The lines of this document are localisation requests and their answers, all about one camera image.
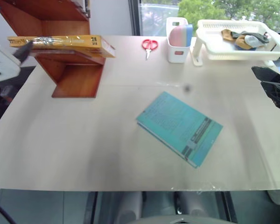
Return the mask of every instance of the yellow package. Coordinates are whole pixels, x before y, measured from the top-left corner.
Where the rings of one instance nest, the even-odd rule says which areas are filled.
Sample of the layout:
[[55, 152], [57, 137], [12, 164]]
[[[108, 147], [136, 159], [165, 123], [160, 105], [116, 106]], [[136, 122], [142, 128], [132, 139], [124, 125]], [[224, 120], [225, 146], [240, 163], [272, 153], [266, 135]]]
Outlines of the yellow package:
[[91, 57], [115, 57], [115, 48], [99, 35], [10, 36], [10, 47], [19, 48], [33, 41], [33, 49], [76, 50]]

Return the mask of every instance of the black cable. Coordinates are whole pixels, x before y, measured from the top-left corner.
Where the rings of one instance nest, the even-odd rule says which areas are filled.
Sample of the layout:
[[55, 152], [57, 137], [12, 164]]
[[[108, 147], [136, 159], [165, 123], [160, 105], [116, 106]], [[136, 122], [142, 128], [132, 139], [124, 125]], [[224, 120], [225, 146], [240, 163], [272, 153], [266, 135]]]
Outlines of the black cable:
[[16, 222], [7, 214], [6, 211], [3, 210], [3, 208], [0, 207], [0, 213], [3, 215], [3, 217], [10, 223], [10, 224], [16, 224]]

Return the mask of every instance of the window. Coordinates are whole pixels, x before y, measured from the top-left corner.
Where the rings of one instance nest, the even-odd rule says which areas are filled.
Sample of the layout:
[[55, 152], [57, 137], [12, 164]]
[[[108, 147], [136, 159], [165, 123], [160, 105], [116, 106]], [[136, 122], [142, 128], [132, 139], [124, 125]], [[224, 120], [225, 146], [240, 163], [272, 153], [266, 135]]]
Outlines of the window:
[[140, 35], [166, 36], [166, 18], [249, 20], [280, 33], [280, 0], [138, 0]]

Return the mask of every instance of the white plastic tray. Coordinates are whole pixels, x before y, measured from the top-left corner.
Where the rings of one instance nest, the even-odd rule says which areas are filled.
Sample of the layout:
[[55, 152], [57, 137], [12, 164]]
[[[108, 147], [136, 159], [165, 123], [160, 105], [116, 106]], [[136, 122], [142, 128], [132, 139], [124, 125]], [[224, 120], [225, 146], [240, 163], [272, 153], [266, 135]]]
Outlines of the white plastic tray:
[[[264, 34], [268, 32], [272, 38], [265, 47], [259, 47], [256, 51], [236, 50], [234, 43], [223, 40], [221, 34], [223, 29], [229, 29], [237, 33], [247, 31]], [[208, 58], [211, 60], [263, 60], [270, 66], [272, 64], [271, 60], [277, 60], [280, 57], [280, 36], [262, 22], [199, 20], [196, 36], [196, 43], [191, 49], [192, 61], [195, 66], [202, 66], [203, 64], [200, 58], [202, 44], [205, 45]]]

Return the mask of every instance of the red scissors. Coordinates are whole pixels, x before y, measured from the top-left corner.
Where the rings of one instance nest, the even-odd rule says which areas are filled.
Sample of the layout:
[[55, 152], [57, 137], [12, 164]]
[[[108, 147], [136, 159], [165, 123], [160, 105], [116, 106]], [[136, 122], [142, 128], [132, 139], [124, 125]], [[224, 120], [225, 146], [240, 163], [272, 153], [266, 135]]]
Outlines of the red scissors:
[[157, 49], [158, 46], [159, 44], [155, 40], [146, 39], [142, 42], [142, 47], [146, 51], [146, 60], [149, 58], [150, 52]]

